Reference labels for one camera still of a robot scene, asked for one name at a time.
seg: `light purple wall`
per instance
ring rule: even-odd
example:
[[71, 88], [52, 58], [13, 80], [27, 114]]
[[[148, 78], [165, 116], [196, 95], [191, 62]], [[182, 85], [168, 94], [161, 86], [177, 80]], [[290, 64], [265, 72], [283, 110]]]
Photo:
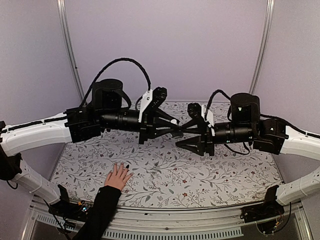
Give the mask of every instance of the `light purple wall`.
[[[56, 0], [1, 1], [0, 120], [19, 124], [79, 104], [63, 41]], [[46, 178], [62, 145], [22, 153]], [[0, 181], [0, 239], [17, 240], [32, 196]]]
[[[320, 1], [275, 1], [271, 32], [256, 95], [261, 112], [320, 133]], [[280, 155], [286, 182], [316, 169], [319, 161]], [[320, 239], [320, 194], [302, 201], [314, 239]]]
[[[168, 100], [207, 101], [216, 89], [229, 95], [249, 89], [265, 0], [77, 0], [65, 5], [85, 90], [104, 65], [119, 57], [140, 62], [153, 88], [168, 89]], [[103, 77], [122, 80], [132, 100], [147, 90], [131, 63], [117, 63]]]

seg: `white arm segment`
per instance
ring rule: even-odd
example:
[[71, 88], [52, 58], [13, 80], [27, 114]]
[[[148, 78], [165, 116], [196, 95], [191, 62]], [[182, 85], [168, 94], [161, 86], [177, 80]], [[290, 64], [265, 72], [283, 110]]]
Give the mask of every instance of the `white arm segment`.
[[33, 170], [26, 161], [20, 162], [22, 173], [18, 173], [11, 180], [30, 191], [30, 194], [38, 195], [48, 204], [52, 205], [60, 200], [60, 189], [57, 184], [53, 184], [39, 173]]
[[[289, 135], [289, 138], [284, 140], [280, 151], [281, 154], [299, 155], [320, 161], [319, 138], [306, 136], [290, 126], [286, 126], [285, 134]], [[320, 167], [300, 179], [280, 185], [276, 191], [276, 201], [281, 205], [286, 205], [319, 191]]]
[[214, 113], [209, 109], [208, 110], [208, 114], [205, 118], [206, 115], [206, 110], [207, 110], [207, 106], [205, 105], [201, 105], [201, 117], [204, 119], [204, 121], [207, 123], [208, 127], [211, 129], [211, 134], [212, 136], [215, 136], [215, 119], [214, 119]]
[[[46, 119], [64, 116], [66, 116], [64, 113], [59, 113]], [[49, 144], [69, 143], [72, 139], [69, 128], [65, 127], [66, 122], [66, 119], [46, 122], [2, 133], [1, 147], [5, 154], [10, 157], [22, 151]], [[7, 125], [4, 130], [11, 127], [14, 126]]]
[[138, 119], [139, 123], [142, 122], [142, 115], [143, 115], [144, 111], [146, 110], [146, 108], [148, 107], [148, 105], [151, 103], [152, 97], [153, 97], [153, 90], [152, 89], [150, 89], [150, 91], [146, 91], [142, 95], [142, 99], [141, 99], [141, 103], [140, 103], [139, 119]]

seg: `table surface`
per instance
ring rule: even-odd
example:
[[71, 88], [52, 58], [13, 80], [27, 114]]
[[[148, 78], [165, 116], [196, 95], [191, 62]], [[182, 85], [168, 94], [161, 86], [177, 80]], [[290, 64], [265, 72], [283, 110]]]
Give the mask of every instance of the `table surface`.
[[[182, 123], [190, 118], [187, 102], [161, 107]], [[227, 121], [228, 103], [213, 103], [217, 123]], [[252, 149], [232, 153], [223, 145], [215, 155], [198, 156], [177, 148], [170, 135], [138, 144], [139, 134], [112, 130], [100, 137], [69, 143], [51, 181], [63, 185], [74, 200], [94, 201], [114, 163], [130, 165], [134, 173], [119, 200], [120, 206], [145, 208], [222, 207], [261, 201], [281, 176], [271, 154]], [[230, 144], [246, 152], [242, 144]]]

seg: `human hand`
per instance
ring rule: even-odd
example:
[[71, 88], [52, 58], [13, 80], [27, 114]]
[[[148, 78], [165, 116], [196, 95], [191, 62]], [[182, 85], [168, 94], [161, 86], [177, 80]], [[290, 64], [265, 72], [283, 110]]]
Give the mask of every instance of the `human hand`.
[[113, 166], [113, 171], [109, 172], [108, 176], [105, 179], [104, 186], [114, 187], [122, 191], [127, 183], [127, 181], [132, 177], [133, 173], [127, 175], [129, 170], [129, 165], [124, 167], [124, 164], [121, 163], [118, 170], [117, 163]]

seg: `fingers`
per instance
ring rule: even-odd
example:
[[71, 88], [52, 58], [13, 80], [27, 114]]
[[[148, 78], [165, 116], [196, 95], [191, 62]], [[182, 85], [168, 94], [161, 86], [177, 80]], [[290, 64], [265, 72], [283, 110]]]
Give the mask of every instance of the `fingers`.
[[128, 168], [125, 168], [125, 169], [124, 169], [123, 173], [122, 173], [121, 176], [120, 176], [120, 179], [121, 179], [121, 180], [125, 179], [128, 170], [129, 170]]
[[133, 173], [126, 176], [125, 179], [123, 180], [123, 182], [126, 184], [128, 182], [128, 180], [132, 177], [132, 175], [133, 175]]
[[118, 166], [117, 166], [117, 163], [115, 163], [113, 165], [113, 174], [116, 176], [117, 175], [117, 172], [118, 172]]
[[106, 181], [109, 181], [109, 179], [111, 178], [111, 175], [112, 175], [112, 171], [109, 172], [109, 174], [108, 174], [108, 176], [106, 176], [106, 179], [105, 179], [105, 180], [106, 180]]
[[117, 175], [118, 177], [120, 177], [123, 171], [124, 171], [124, 164], [121, 163], [121, 164], [120, 164], [119, 171], [118, 171], [118, 173], [117, 173], [116, 175]]

